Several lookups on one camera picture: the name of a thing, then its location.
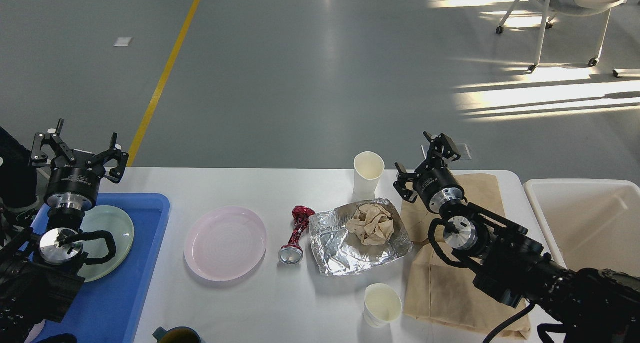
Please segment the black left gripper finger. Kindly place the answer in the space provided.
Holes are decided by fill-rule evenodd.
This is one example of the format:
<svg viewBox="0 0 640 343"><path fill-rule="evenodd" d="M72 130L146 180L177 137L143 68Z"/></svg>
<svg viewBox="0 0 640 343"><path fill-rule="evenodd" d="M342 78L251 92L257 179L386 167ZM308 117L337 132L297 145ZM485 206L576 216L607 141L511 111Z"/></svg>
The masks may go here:
<svg viewBox="0 0 640 343"><path fill-rule="evenodd" d="M93 155L86 162L86 169L96 174L99 179L106 178L114 184L121 183L125 175L130 155L123 151L117 143L118 133L110 138L110 146L105 151Z"/></svg>
<svg viewBox="0 0 640 343"><path fill-rule="evenodd" d="M30 166L35 168L66 168L76 164L72 149L62 140L64 119L59 119L52 132L36 133L30 150Z"/></svg>

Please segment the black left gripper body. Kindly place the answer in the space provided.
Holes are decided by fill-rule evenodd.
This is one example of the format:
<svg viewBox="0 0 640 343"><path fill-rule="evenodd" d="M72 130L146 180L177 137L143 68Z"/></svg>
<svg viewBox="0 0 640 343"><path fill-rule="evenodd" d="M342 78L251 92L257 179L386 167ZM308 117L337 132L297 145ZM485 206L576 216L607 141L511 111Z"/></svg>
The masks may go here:
<svg viewBox="0 0 640 343"><path fill-rule="evenodd" d="M53 158L45 204L51 209L92 210L98 199L101 176L87 163L95 160L94 155L80 155L74 161L64 156Z"/></svg>

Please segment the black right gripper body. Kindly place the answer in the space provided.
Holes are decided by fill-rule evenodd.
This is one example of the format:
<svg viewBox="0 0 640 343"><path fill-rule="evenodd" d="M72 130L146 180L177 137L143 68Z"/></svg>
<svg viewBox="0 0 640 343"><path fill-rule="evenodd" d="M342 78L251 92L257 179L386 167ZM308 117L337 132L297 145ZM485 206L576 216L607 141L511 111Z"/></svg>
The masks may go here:
<svg viewBox="0 0 640 343"><path fill-rule="evenodd" d="M462 204L464 188L448 169L434 169L421 173L414 181L414 190L430 213L439 214L444 207Z"/></svg>

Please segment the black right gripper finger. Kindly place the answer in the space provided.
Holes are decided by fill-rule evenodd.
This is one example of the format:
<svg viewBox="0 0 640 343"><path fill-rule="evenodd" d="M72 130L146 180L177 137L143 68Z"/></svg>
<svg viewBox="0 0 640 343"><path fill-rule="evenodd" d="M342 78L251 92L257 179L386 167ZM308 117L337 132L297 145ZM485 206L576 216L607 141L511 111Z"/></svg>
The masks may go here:
<svg viewBox="0 0 640 343"><path fill-rule="evenodd" d="M432 135L427 131L423 132L429 147L422 162L422 170L425 173L448 169L448 163L458 161L462 158L455 142L445 133Z"/></svg>
<svg viewBox="0 0 640 343"><path fill-rule="evenodd" d="M413 184L416 180L420 179L421 174L416 172L407 172L406 167L398 161L394 163L394 166L397 170L397 179L393 183L393 187L405 202L414 204L418 199L419 194L417 191L407 188L407 184Z"/></svg>

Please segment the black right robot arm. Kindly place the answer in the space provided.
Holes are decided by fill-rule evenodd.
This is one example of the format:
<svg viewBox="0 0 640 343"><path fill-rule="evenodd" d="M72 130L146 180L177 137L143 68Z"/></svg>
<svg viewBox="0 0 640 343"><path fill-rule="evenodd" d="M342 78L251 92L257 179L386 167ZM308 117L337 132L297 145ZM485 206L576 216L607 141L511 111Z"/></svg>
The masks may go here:
<svg viewBox="0 0 640 343"><path fill-rule="evenodd" d="M446 134L423 133L429 142L424 161L413 171L396 162L393 186L410 204L421 199L436 217L427 240L448 266L474 272L473 286L501 304L528 306L494 328L489 343L536 306L556 320L540 324L538 337L564 334L566 343L637 343L640 338L639 279L609 268L563 268L528 237L528 229L469 202L448 168L461 153Z"/></svg>

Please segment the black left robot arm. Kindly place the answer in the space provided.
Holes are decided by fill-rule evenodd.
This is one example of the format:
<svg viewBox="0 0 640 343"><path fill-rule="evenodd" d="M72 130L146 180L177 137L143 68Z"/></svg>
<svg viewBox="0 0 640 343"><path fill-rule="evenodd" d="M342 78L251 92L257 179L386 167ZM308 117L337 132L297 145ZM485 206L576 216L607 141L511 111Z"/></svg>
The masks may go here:
<svg viewBox="0 0 640 343"><path fill-rule="evenodd" d="M84 266L112 261L109 231L82 230L102 179L118 184L129 154L112 134L100 153L71 149L57 127L26 149L1 131L1 341L25 343L43 321L62 322L80 292Z"/></svg>

